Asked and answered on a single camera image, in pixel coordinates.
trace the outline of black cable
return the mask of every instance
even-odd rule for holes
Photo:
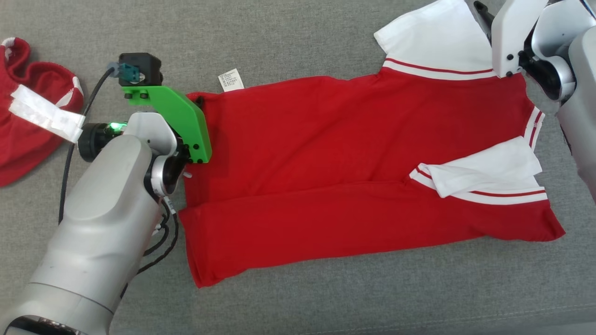
[[[87,105],[85,105],[85,109],[83,109],[83,116],[87,116],[89,113],[89,109],[91,109],[91,104],[93,100],[95,100],[95,96],[97,92],[100,91],[101,85],[105,82],[105,80],[110,76],[110,74],[114,72],[114,68],[111,67],[107,69],[103,76],[101,76],[100,80],[95,85],[95,88],[91,92],[89,96],[89,101],[87,101]],[[62,222],[64,218],[64,201],[66,200],[66,184],[69,178],[69,171],[70,171],[70,161],[73,158],[73,153],[75,152],[75,144],[71,144],[69,148],[69,152],[66,154],[66,162],[64,164],[64,173],[62,174],[62,189],[60,190],[60,209],[58,210],[58,224]]]
[[[162,226],[162,229],[163,229],[162,239],[159,240],[159,242],[157,242],[153,247],[150,247],[149,249],[145,250],[145,253],[143,253],[143,257],[149,256],[155,250],[159,249],[166,242],[167,237],[170,234],[170,227],[167,226],[167,222],[170,219],[170,209],[167,207],[165,201],[162,201],[162,204],[163,204],[163,207],[166,209],[166,214],[163,214],[162,215],[163,216],[163,220],[160,223],[160,225]]]
[[[148,269],[150,269],[153,265],[161,262],[162,259],[164,259],[167,255],[169,255],[169,253],[172,252],[172,250],[176,246],[176,241],[178,240],[178,229],[179,229],[180,224],[178,222],[178,215],[177,214],[172,215],[172,217],[174,218],[174,238],[172,239],[172,243],[166,249],[166,251],[163,253],[163,255],[159,256],[158,258],[156,258],[151,263],[149,263],[149,264],[143,266],[142,268],[140,268],[139,271],[136,273],[137,275],[143,273],[144,271],[146,271]]]

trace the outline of gray cloth background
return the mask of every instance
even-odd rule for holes
[[[18,36],[33,59],[75,72],[86,93],[122,52],[150,52],[165,85],[221,92],[238,68],[245,86],[297,77],[352,78],[379,70],[373,33],[428,0],[0,0],[0,39]],[[489,1],[495,13],[502,2]],[[417,250],[324,259],[247,271],[198,290],[184,238],[134,279],[113,334],[477,334],[596,320],[596,206],[576,176],[554,112],[536,155],[567,231],[550,243],[491,238]],[[89,122],[135,111],[110,80]],[[0,189],[0,312],[25,285],[56,229],[67,146]],[[88,166],[75,157],[70,186]],[[184,193],[174,196],[185,206]]]

